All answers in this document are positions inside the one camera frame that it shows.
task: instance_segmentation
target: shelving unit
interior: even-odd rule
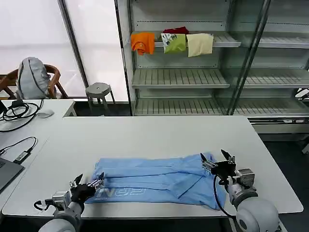
[[[262,24],[265,2],[118,0],[134,115],[231,114],[233,97],[241,91],[236,115],[263,123],[309,118],[309,110],[295,97],[299,88],[309,88],[309,1],[271,0],[258,41],[255,30]],[[161,33],[183,26],[190,33],[213,34],[212,54],[189,58],[188,49],[164,54]],[[130,36],[140,32],[155,34],[152,55],[131,52]],[[256,52],[250,46],[255,41]]]
[[[239,23],[233,15],[237,14],[235,6],[241,3],[234,2],[181,0],[175,4],[169,0],[117,0],[123,58],[135,116],[225,114],[215,95],[231,88],[223,72],[226,50],[241,49],[241,41],[230,33],[230,28]],[[212,54],[189,58],[188,48],[185,52],[164,54],[161,33],[178,27],[186,27],[190,34],[212,34]],[[140,56],[131,52],[130,36],[140,32],[155,34],[153,54]]]
[[[248,6],[242,6],[242,21],[250,15]],[[282,122],[285,118],[294,118],[294,122],[300,117],[309,119],[308,107],[295,97],[299,89],[309,88],[308,7],[307,0],[271,1],[267,23],[234,114],[255,120],[263,118],[263,123]],[[244,46],[250,44],[246,32],[235,38]],[[237,60],[236,52],[229,55]],[[238,78],[233,72],[227,72],[231,85]],[[224,99],[217,101],[226,107]]]

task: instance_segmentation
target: laptop cable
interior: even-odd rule
[[[8,149],[10,149],[11,147],[17,145],[17,144],[20,144],[21,142],[25,141],[25,140],[28,140],[28,139],[34,139],[34,142],[33,142],[33,145],[26,151],[23,151],[14,161],[13,163],[17,163],[17,164],[21,164],[30,154],[31,154],[31,151],[33,150],[33,148],[35,147],[35,145],[37,144],[37,141],[38,139],[34,136],[31,136],[31,137],[27,137],[25,139],[22,139],[20,140],[19,142],[13,144],[13,145],[10,145],[10,146],[6,146],[2,149],[0,149],[0,156],[3,155]]]

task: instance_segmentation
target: orange towel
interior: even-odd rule
[[[155,35],[154,33],[142,32],[131,35],[131,48],[132,51],[137,50],[139,55],[144,53],[154,53],[155,49]]]

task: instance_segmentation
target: white desk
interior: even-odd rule
[[[12,104],[11,100],[2,101],[5,106],[10,106]],[[40,100],[30,100],[25,102],[33,102],[36,104],[40,104]],[[73,100],[44,100],[44,104],[42,110],[50,109],[54,111],[54,115],[49,118],[37,118],[35,117],[28,125],[12,132],[2,133],[0,132],[0,148],[12,145],[24,138],[29,136],[35,136],[38,139],[37,145],[34,147],[31,155],[22,163],[25,169],[22,173],[9,185],[7,186],[3,192],[0,193],[0,211],[3,208],[6,201],[9,199],[11,193],[14,191],[15,187],[19,183],[22,176],[26,173],[28,167],[34,161],[36,155],[41,150],[42,146],[46,143],[50,131],[53,129],[53,126],[57,124],[58,121],[64,116],[69,116],[70,114],[76,115],[74,111],[74,101]],[[9,128],[15,128],[20,125],[19,122],[16,123],[8,123],[0,122],[0,130],[7,130]],[[4,153],[1,158],[14,161],[18,155],[21,154],[25,149],[28,149],[33,144],[33,140],[24,141]]]
[[[238,168],[251,168],[259,196],[279,213],[301,212],[303,206],[249,121],[243,116],[67,117],[44,145],[2,212],[5,215],[51,217],[39,212],[37,200],[58,190],[81,173],[89,176],[102,157],[171,158],[220,149],[236,156]],[[235,213],[228,198],[225,209]],[[84,218],[220,217],[221,211],[175,203],[87,204]]]

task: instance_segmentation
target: folded cloth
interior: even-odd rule
[[[173,29],[165,29],[163,33],[170,33],[170,34],[189,34],[189,31],[186,27],[181,28],[173,28]]]
[[[211,54],[213,35],[210,34],[191,34],[187,35],[189,57],[196,57],[199,55]]]
[[[185,34],[161,33],[164,53],[184,52]]]
[[[215,162],[210,153],[206,158]],[[100,159],[92,179],[104,172],[104,186],[86,203],[149,202],[205,205],[219,210],[213,193],[214,176],[199,154],[172,159]],[[225,191],[217,183],[221,205]]]
[[[142,32],[131,35],[132,51],[137,50],[139,55],[144,53],[153,54],[155,49],[155,35],[154,33]]]

